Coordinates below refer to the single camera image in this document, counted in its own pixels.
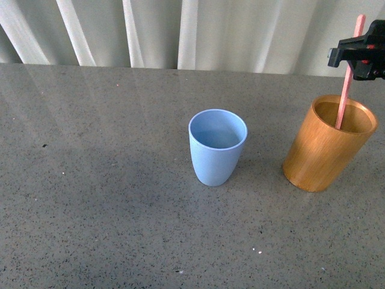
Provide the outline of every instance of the gray countertop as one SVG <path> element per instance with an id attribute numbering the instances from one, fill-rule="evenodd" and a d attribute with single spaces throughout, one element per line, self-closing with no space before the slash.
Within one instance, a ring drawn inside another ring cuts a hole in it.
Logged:
<path id="1" fill-rule="evenodd" d="M 0 288 L 384 288 L 385 82 L 353 82 L 380 125 L 326 191 L 281 168 L 311 101 L 342 84 L 0 64 Z M 219 187 L 189 155 L 207 108 L 249 130 Z"/>

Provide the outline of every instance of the wooden cup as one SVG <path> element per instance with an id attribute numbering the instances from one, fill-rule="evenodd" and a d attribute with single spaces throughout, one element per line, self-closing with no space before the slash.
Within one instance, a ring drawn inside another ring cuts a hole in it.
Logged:
<path id="1" fill-rule="evenodd" d="M 377 129 L 375 115 L 348 99 L 341 129 L 336 123 L 339 95 L 316 98 L 283 162 L 283 173 L 305 191 L 325 190 Z"/>

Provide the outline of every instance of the white curtain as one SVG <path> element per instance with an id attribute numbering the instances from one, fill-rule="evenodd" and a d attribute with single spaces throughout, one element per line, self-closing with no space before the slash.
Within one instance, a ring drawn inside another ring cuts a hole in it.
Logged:
<path id="1" fill-rule="evenodd" d="M 0 62 L 344 76 L 385 0 L 0 0 Z"/>

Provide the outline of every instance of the cylindrical container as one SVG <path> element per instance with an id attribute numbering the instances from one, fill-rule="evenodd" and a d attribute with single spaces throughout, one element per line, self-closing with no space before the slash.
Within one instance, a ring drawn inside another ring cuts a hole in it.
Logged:
<path id="1" fill-rule="evenodd" d="M 375 115 L 348 99 L 341 129 L 336 123 L 339 95 L 316 98 L 282 165 L 287 179 L 306 191 L 325 190 L 377 129 Z"/>
<path id="2" fill-rule="evenodd" d="M 216 186 L 232 174 L 247 138 L 245 122 L 226 110 L 196 114 L 188 125 L 192 164 L 205 185 Z"/>

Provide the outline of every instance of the straw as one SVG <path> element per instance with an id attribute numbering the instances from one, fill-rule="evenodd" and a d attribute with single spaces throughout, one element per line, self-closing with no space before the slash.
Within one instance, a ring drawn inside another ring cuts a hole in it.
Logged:
<path id="1" fill-rule="evenodd" d="M 360 14 L 358 16 L 357 22 L 356 22 L 356 28 L 354 29 L 354 37 L 358 37 L 362 34 L 363 25 L 365 24 L 365 18 L 366 18 L 366 16 L 364 14 Z M 348 94 L 349 94 L 352 76 L 353 76 L 353 73 L 351 71 L 350 66 L 348 65 L 348 68 L 346 69 L 346 74 L 345 74 L 345 81 L 343 82 L 341 99 L 340 99 L 339 107 L 338 107 L 336 129 L 341 128 L 343 113 L 345 111 L 345 106 L 347 104 L 346 102 L 348 99 Z"/>

